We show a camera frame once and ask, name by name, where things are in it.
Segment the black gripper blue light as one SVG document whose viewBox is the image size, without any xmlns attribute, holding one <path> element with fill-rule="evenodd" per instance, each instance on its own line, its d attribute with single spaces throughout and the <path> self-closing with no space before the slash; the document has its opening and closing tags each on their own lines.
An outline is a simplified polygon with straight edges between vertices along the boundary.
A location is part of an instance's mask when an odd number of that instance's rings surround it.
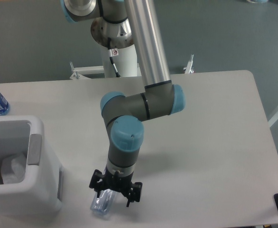
<svg viewBox="0 0 278 228">
<path fill-rule="evenodd" d="M 119 174 L 111 174 L 108 170 L 105 170 L 104 175 L 100 170 L 94 170 L 89 188 L 96 192 L 98 198 L 100 197 L 101 192 L 106 189 L 120 192 L 127 198 L 126 207 L 129 207 L 130 203 L 140 202 L 143 186 L 142 182 L 132 183 L 132 176 L 133 173 L 122 177 Z"/>
</svg>

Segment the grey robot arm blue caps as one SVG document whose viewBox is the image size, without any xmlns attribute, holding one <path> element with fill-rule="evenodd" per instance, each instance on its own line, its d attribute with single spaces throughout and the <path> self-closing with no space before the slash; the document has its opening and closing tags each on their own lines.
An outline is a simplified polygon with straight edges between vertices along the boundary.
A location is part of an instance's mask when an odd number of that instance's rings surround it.
<svg viewBox="0 0 278 228">
<path fill-rule="evenodd" d="M 93 172 L 89 187 L 97 195 L 106 190 L 121 193 L 128 203 L 138 202 L 142 183 L 132 176 L 143 143 L 143 122 L 171 115 L 185 107 L 180 85 L 172 83 L 151 0 L 63 0 L 67 21 L 93 19 L 91 34 L 105 47 L 111 64 L 115 50 L 134 46 L 145 91 L 125 96 L 109 92 L 100 102 L 110 146 L 104 171 Z"/>
</svg>

